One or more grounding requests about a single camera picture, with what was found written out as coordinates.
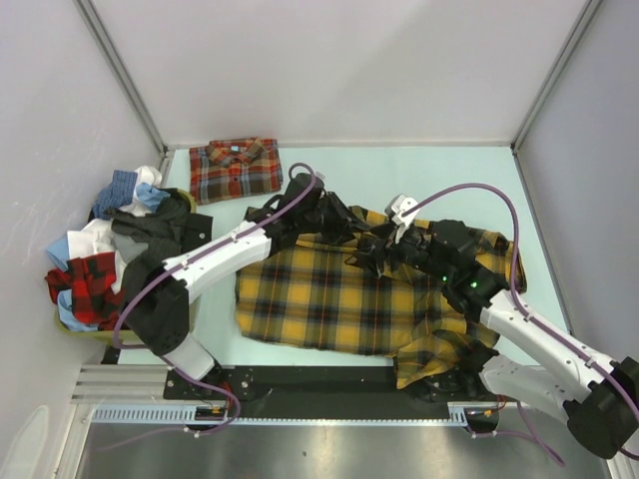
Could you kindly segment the yellow plaid long sleeve shirt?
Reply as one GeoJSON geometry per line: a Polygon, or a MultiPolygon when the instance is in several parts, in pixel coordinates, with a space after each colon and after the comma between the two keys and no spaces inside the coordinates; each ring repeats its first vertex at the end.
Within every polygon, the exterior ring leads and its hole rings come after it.
{"type": "Polygon", "coordinates": [[[290,248],[236,275],[236,322],[244,337],[393,361],[403,389],[444,373],[499,336],[473,324],[442,295],[442,282],[411,266],[376,275],[354,264],[367,236],[339,244],[302,235],[290,248]]]}

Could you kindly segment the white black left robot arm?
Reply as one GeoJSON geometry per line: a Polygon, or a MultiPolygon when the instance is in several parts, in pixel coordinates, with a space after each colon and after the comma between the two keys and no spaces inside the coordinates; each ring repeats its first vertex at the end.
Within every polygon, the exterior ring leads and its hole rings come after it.
{"type": "Polygon", "coordinates": [[[165,259],[127,305],[125,322],[156,356],[187,375],[191,392],[210,398],[220,389],[221,375],[191,333],[190,305],[221,279],[292,247],[302,235],[342,244],[368,230],[321,178],[299,173],[284,193],[248,212],[228,234],[165,259]]]}

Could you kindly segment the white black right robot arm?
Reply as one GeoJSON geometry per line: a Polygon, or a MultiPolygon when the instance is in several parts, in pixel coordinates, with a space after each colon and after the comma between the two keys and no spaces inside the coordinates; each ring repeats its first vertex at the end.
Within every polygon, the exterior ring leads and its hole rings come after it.
{"type": "Polygon", "coordinates": [[[503,394],[567,426],[595,456],[612,459],[638,431],[638,362],[618,361],[556,327],[518,298],[505,276],[477,259],[477,241],[459,221],[423,229],[385,224],[361,240],[353,263],[377,275],[410,266],[441,282],[448,304],[507,338],[537,363],[486,352],[460,375],[472,400],[503,394]]]}

